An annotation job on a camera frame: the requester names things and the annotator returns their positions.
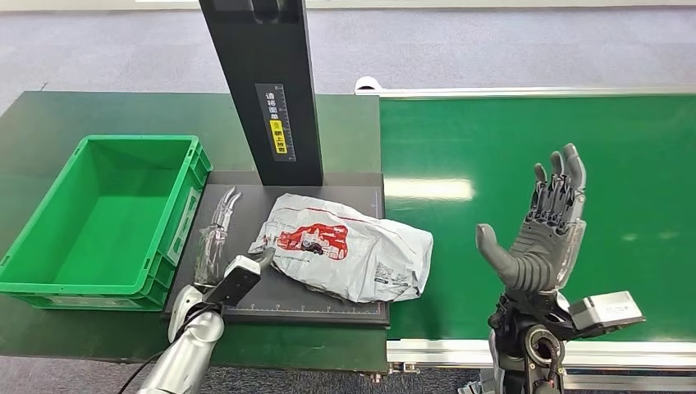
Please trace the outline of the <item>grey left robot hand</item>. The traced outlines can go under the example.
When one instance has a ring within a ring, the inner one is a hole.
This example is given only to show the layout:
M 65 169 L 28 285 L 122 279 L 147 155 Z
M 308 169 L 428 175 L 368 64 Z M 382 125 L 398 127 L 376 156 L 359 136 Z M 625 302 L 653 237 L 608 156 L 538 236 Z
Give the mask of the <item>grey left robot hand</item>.
M 225 247 L 232 239 L 235 208 L 241 197 L 242 192 L 232 186 L 204 201 L 193 283 L 205 294 L 218 291 L 228 298 L 233 293 L 244 296 L 260 282 L 262 268 L 275 257 L 276 249 L 264 246 L 260 251 L 225 259 Z

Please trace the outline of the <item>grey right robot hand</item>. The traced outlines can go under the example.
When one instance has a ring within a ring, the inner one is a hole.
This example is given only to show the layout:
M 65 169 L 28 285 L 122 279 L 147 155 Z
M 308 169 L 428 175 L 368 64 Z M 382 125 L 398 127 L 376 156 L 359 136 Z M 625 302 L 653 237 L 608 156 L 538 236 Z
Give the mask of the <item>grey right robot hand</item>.
M 518 235 L 507 249 L 499 245 L 492 226 L 475 228 L 479 253 L 506 289 L 524 293 L 559 291 L 568 282 L 582 243 L 586 222 L 587 173 L 572 143 L 550 155 L 551 173 L 533 167 L 535 181 L 529 209 Z

